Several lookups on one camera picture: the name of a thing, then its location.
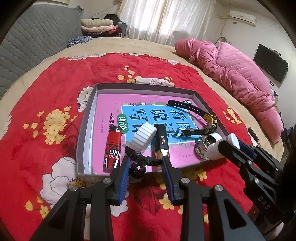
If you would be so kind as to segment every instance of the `curtain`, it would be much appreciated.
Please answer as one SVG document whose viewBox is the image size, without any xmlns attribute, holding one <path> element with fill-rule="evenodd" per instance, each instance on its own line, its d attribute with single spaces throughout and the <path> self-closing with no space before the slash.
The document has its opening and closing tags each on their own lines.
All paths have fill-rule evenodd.
<svg viewBox="0 0 296 241">
<path fill-rule="evenodd" d="M 184 38 L 201 40 L 216 0 L 123 0 L 120 20 L 132 39 L 172 45 Z"/>
</svg>

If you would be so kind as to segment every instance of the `watch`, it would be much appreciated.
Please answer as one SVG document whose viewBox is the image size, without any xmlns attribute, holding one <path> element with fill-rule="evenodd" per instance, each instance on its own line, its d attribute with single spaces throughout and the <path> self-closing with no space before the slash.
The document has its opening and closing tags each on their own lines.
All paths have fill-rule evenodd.
<svg viewBox="0 0 296 241">
<path fill-rule="evenodd" d="M 207 127 L 204 129 L 194 129 L 194 128 L 178 128 L 176 131 L 176 136 L 195 136 L 195 135 L 209 135 L 216 131 L 217 129 L 217 117 L 214 115 L 210 115 L 209 113 L 201 110 L 200 108 L 197 108 L 194 105 L 187 104 L 184 102 L 176 101 L 176 100 L 169 100 L 168 104 L 170 106 L 180 107 L 182 109 L 190 110 L 196 114 L 198 114 L 200 117 L 202 117 L 204 120 L 207 121 Z"/>
</svg>

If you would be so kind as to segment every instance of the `floral blanket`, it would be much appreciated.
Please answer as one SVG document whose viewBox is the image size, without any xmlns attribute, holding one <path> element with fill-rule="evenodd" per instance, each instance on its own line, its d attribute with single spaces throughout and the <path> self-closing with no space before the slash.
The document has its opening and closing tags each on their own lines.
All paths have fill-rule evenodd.
<svg viewBox="0 0 296 241">
<path fill-rule="evenodd" d="M 27 241 L 77 178 L 75 151 L 79 128 L 95 83 L 159 79 L 159 84 L 195 90 L 229 133 L 251 144 L 239 116 L 208 86 L 194 68 L 174 60 L 133 53 L 60 58 L 46 69 L 16 104 L 0 132 L 0 217 L 16 241 Z M 228 160 L 192 169 L 184 175 L 200 185 L 223 185 L 248 212 L 238 168 Z M 179 240 L 183 207 L 168 200 L 161 175 L 130 180 L 126 198 L 112 206 L 115 241 Z M 208 217 L 204 206 L 208 234 Z M 89 207 L 85 239 L 89 237 Z"/>
</svg>

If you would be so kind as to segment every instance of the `pink quilt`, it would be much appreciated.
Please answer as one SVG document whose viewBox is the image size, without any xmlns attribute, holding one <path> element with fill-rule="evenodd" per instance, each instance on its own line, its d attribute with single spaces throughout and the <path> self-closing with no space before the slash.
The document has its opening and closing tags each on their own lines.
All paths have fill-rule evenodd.
<svg viewBox="0 0 296 241">
<path fill-rule="evenodd" d="M 238 101 L 246 105 L 261 128 L 275 144 L 284 130 L 277 113 L 274 96 L 266 76 L 248 56 L 235 47 L 219 42 L 182 39 L 175 45 L 177 54 L 202 68 Z"/>
</svg>

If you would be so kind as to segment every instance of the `black television screen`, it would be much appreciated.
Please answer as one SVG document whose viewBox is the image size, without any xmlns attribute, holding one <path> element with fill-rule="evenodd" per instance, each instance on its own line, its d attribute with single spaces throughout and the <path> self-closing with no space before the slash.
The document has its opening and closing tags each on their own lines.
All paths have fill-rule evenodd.
<svg viewBox="0 0 296 241">
<path fill-rule="evenodd" d="M 282 82 L 288 71 L 288 63 L 276 52 L 259 44 L 254 62 L 269 73 L 275 80 Z"/>
</svg>

